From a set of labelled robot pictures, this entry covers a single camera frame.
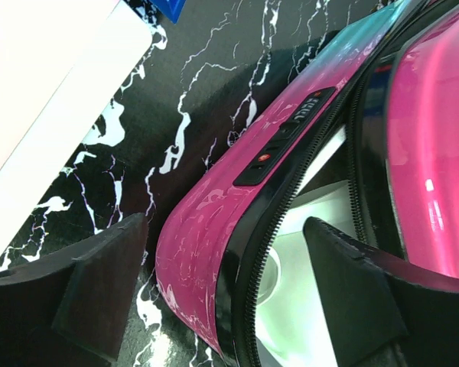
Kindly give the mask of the pink teal hardshell suitcase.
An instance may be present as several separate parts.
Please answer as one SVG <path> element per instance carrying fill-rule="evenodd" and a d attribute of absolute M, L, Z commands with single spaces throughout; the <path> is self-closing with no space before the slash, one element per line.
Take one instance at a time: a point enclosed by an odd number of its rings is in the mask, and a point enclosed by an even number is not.
<path fill-rule="evenodd" d="M 459 279 L 459 1 L 345 27 L 168 217 L 161 294 L 228 366 L 339 366 L 304 224 Z"/>

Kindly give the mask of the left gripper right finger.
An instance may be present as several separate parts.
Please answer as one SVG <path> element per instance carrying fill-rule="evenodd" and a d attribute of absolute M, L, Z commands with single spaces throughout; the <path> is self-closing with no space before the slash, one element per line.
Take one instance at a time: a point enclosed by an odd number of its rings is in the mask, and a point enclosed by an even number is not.
<path fill-rule="evenodd" d="M 459 279 L 304 224 L 339 366 L 459 366 Z"/>

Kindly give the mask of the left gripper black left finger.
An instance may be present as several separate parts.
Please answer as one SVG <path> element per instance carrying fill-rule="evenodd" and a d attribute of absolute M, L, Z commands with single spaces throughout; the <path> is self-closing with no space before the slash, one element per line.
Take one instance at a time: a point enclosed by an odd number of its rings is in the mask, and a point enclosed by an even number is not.
<path fill-rule="evenodd" d="M 0 271 L 0 366 L 110 366 L 119 357 L 148 236 L 136 213 Z"/>

